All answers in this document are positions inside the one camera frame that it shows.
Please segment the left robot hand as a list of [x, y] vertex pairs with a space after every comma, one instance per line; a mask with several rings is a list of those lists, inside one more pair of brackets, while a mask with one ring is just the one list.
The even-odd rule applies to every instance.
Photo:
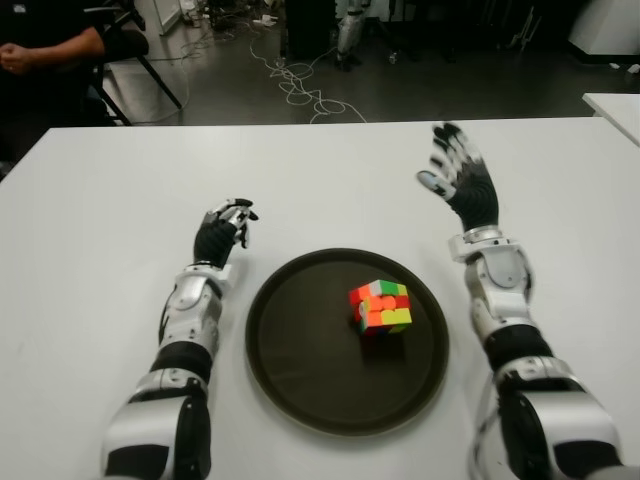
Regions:
[[252, 207], [251, 200], [231, 198], [208, 210], [194, 239], [194, 262], [208, 263], [222, 269], [237, 243], [246, 249], [249, 222], [259, 219]]

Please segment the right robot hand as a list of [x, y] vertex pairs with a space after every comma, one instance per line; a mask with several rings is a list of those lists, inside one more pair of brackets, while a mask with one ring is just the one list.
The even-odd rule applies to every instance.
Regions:
[[433, 170], [422, 170], [417, 180], [440, 197], [459, 217], [463, 231], [499, 225], [498, 196], [477, 146], [455, 123], [432, 128], [439, 152], [430, 158]]

